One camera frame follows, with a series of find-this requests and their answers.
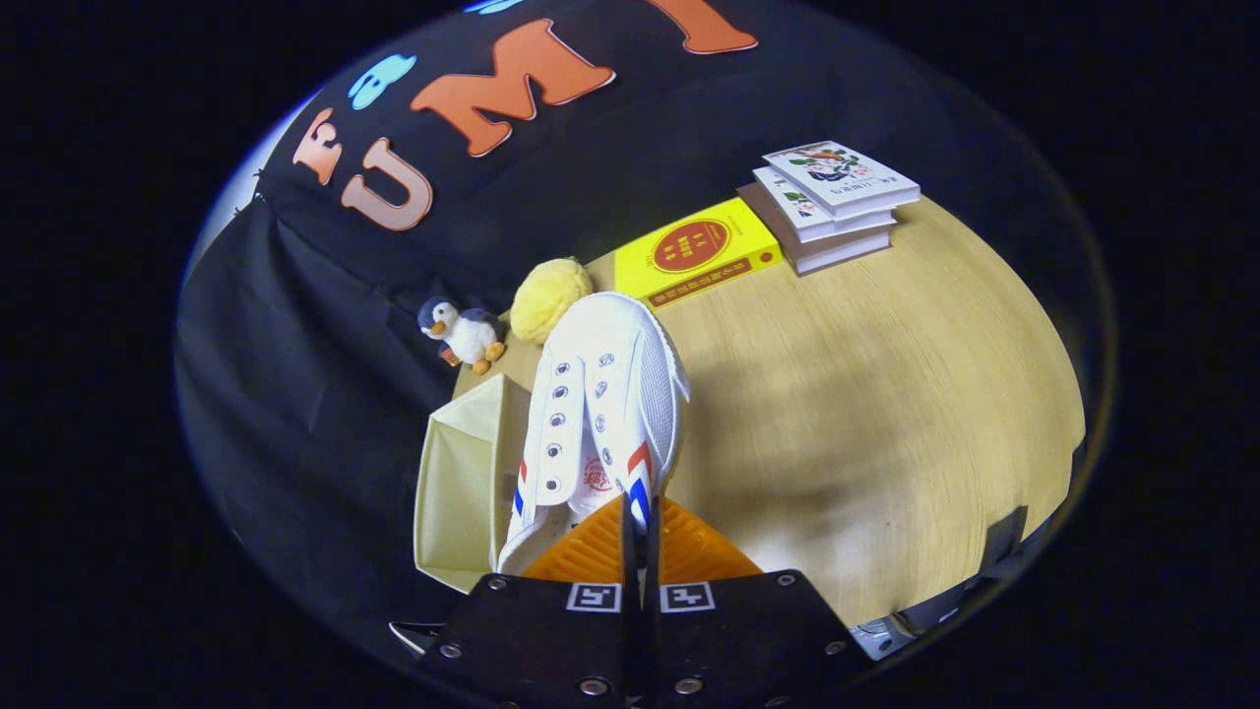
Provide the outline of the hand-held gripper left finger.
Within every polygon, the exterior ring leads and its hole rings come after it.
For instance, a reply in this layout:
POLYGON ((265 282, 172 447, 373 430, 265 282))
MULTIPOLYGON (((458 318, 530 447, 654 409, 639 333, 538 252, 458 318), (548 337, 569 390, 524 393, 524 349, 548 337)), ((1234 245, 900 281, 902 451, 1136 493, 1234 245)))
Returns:
POLYGON ((625 708, 639 688, 639 581, 630 499, 606 504, 546 553, 611 574, 483 576, 418 659, 420 672, 470 708, 625 708))

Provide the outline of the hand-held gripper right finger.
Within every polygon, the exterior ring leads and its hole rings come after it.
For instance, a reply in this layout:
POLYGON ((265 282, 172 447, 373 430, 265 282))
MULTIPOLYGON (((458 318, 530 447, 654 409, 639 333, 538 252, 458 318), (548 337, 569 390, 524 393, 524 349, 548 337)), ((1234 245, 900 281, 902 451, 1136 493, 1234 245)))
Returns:
POLYGON ((805 708, 872 661, 801 570, 761 570, 680 504, 646 535, 645 704, 805 708))

